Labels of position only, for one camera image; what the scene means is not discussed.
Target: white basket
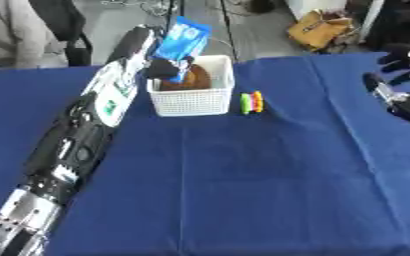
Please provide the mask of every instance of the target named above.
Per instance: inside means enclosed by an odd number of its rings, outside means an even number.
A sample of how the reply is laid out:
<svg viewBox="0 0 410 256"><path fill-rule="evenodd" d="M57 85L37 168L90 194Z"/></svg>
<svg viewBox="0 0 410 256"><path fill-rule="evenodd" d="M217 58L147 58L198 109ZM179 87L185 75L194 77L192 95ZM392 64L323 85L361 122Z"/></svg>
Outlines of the white basket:
<svg viewBox="0 0 410 256"><path fill-rule="evenodd" d="M148 80L147 91L159 116L204 116L228 112L235 87L231 59L225 55L200 56L195 64L211 76L211 89L159 91L159 80Z"/></svg>

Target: green sticker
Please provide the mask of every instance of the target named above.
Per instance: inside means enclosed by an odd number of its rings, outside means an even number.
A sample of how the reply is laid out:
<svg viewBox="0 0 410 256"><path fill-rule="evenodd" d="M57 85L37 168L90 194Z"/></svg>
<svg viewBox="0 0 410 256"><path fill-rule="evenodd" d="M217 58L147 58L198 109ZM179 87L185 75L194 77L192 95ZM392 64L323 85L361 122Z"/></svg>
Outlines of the green sticker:
<svg viewBox="0 0 410 256"><path fill-rule="evenodd" d="M241 111L244 115L248 115L252 111L252 100L247 93L241 94Z"/></svg>
<svg viewBox="0 0 410 256"><path fill-rule="evenodd" d="M121 95L123 95L124 97L129 97L129 86L120 86L118 82L115 82L113 84L115 86L115 88L121 93Z"/></svg>
<svg viewBox="0 0 410 256"><path fill-rule="evenodd" d="M116 109L116 103L113 100L109 100L107 102L107 105L104 108L104 111L107 113L107 115L111 116L113 114L113 111Z"/></svg>

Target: person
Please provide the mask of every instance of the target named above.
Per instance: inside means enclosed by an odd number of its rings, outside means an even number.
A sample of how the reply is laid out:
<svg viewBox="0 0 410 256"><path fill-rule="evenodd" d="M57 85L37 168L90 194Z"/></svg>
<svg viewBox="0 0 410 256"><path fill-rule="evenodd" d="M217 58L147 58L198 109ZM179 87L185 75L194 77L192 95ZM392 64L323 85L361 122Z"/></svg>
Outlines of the person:
<svg viewBox="0 0 410 256"><path fill-rule="evenodd" d="M0 0L0 68L66 66L59 42L28 0Z"/></svg>
<svg viewBox="0 0 410 256"><path fill-rule="evenodd" d="M379 59L382 65L382 72L392 73L396 71L405 71L403 74L392 79L390 85L399 85L410 81L410 45L391 44L385 47L389 54Z"/></svg>

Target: colorful toy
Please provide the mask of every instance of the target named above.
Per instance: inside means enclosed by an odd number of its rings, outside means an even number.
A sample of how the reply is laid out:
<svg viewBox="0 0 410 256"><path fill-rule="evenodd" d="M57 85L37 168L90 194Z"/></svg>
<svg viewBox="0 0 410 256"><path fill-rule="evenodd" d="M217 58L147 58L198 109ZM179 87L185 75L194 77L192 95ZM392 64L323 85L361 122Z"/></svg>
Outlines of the colorful toy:
<svg viewBox="0 0 410 256"><path fill-rule="evenodd" d="M241 95L241 111L244 115L250 112L261 113L264 111L264 99L260 91L252 94L243 93Z"/></svg>

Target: blue tablecloth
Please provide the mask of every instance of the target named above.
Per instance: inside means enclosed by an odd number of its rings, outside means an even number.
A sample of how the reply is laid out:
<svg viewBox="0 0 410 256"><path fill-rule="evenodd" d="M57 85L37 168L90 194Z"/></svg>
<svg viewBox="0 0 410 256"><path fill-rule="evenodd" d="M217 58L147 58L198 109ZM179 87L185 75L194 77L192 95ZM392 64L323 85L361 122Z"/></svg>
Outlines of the blue tablecloth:
<svg viewBox="0 0 410 256"><path fill-rule="evenodd" d="M48 255L410 255L410 123L364 90L377 57L238 64L223 116L160 118L141 90ZM95 70L0 73L0 206ZM268 111L240 115L255 89Z"/></svg>

